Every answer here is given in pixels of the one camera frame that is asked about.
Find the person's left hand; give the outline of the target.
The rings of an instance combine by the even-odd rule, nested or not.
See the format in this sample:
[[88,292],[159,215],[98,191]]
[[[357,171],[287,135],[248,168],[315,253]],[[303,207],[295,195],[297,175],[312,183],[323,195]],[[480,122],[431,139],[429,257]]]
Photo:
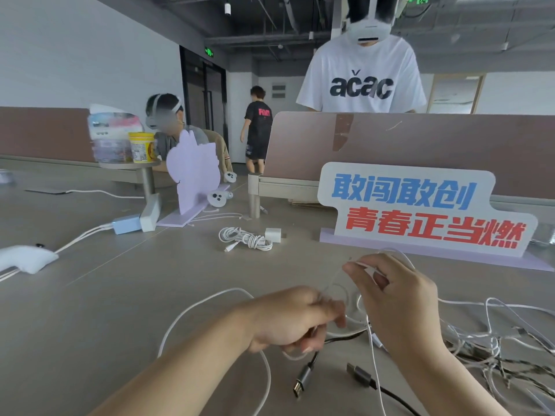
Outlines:
[[268,346],[278,346],[287,352],[290,312],[307,294],[321,293],[315,288],[297,286],[239,305],[237,310],[246,330],[247,350],[255,353]]

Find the grey round stand shelf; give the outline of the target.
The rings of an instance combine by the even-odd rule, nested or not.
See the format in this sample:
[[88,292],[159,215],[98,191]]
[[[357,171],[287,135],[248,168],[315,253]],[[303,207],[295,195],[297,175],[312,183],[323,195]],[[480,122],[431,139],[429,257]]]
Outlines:
[[156,230],[156,224],[158,222],[162,209],[162,201],[160,199],[160,195],[155,193],[154,187],[153,167],[156,167],[159,164],[159,159],[156,159],[154,162],[145,163],[132,162],[126,164],[99,164],[101,168],[106,169],[137,171],[142,178],[144,197],[147,202],[139,217],[140,227],[143,232],[152,232]]

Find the person's right hand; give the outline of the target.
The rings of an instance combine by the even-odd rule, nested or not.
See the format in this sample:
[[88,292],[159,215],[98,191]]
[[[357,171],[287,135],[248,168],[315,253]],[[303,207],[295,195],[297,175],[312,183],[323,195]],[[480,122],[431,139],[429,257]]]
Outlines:
[[376,304],[365,311],[389,353],[443,342],[438,292],[431,279],[387,253],[365,255],[353,262],[366,265],[377,284]]

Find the metal divider post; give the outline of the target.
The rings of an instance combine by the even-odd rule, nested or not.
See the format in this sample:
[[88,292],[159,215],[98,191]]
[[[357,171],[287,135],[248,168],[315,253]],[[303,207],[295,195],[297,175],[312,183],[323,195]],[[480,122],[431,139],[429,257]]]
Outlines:
[[260,218],[260,195],[259,195],[260,174],[249,173],[247,176],[247,190],[249,198],[249,217],[252,219]]

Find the clear plastic snack container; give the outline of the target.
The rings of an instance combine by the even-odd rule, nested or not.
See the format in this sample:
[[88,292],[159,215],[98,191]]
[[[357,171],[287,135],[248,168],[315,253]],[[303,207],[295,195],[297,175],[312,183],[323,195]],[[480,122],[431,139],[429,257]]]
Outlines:
[[90,104],[87,118],[94,159],[99,164],[133,162],[130,132],[142,132],[140,118],[120,109]]

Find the white sign with coloured characters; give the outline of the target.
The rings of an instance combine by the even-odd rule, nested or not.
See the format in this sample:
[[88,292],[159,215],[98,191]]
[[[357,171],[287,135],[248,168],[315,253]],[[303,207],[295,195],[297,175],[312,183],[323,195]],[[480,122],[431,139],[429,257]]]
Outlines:
[[521,258],[530,213],[494,209],[489,171],[328,162],[317,199],[337,210],[335,235]]

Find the lilac cat-shaped sign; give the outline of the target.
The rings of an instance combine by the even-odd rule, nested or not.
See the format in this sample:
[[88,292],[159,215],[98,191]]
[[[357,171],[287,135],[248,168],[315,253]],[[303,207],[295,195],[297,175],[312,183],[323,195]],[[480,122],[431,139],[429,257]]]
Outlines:
[[177,146],[169,150],[166,167],[177,184],[178,209],[157,226],[182,228],[209,204],[208,194],[221,184],[220,161],[215,143],[197,144],[193,132],[183,130]]

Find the person's left forearm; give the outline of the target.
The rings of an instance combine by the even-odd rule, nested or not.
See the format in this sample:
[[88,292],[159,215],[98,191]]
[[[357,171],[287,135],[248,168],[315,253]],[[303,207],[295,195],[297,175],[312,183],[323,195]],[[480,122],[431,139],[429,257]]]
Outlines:
[[250,300],[155,360],[88,416],[199,416],[254,338]]

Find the brown desk divider panel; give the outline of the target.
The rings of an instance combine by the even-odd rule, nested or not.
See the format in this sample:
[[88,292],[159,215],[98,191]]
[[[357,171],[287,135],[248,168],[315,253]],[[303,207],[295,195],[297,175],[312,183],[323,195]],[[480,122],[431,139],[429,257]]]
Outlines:
[[94,163],[88,109],[0,106],[0,156]]
[[263,175],[317,181],[328,162],[485,170],[494,195],[555,200],[555,116],[280,112]]

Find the person's right forearm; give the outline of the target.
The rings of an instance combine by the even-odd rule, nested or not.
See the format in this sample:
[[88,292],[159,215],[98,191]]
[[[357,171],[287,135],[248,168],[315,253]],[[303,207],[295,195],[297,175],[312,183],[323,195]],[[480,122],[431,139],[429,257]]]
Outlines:
[[443,342],[390,354],[429,416],[512,416]]

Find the black framed glass door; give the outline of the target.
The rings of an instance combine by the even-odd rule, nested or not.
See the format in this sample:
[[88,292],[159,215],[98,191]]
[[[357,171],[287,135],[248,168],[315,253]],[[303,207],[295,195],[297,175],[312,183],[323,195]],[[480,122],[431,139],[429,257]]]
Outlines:
[[217,132],[229,147],[226,70],[212,57],[179,47],[186,122]]

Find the yellow instant noodle cup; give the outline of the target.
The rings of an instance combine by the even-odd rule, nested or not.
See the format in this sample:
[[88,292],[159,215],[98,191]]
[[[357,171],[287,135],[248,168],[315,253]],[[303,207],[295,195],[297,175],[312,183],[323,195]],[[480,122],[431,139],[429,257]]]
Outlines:
[[155,133],[129,132],[128,139],[133,163],[150,164],[158,160]]

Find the lilac sign base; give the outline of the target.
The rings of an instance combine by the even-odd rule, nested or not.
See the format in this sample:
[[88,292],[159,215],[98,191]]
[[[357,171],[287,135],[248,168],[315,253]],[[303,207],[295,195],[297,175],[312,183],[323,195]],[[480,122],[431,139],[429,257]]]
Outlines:
[[381,243],[380,241],[362,238],[352,238],[335,235],[333,229],[322,228],[320,231],[320,242],[327,244],[338,244],[344,246],[361,247],[372,250],[401,252],[403,254],[414,254],[435,258],[446,258],[488,265],[499,265],[505,267],[522,268],[544,272],[555,272],[555,268],[540,258],[525,252],[520,258],[493,255],[487,253],[476,253],[459,250],[448,250],[438,247],[428,247],[412,244]]

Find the light blue power adapter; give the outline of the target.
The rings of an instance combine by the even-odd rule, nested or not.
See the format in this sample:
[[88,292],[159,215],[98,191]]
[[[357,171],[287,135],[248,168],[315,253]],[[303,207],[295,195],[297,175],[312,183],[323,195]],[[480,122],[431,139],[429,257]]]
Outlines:
[[116,218],[111,225],[116,235],[142,231],[140,214]]

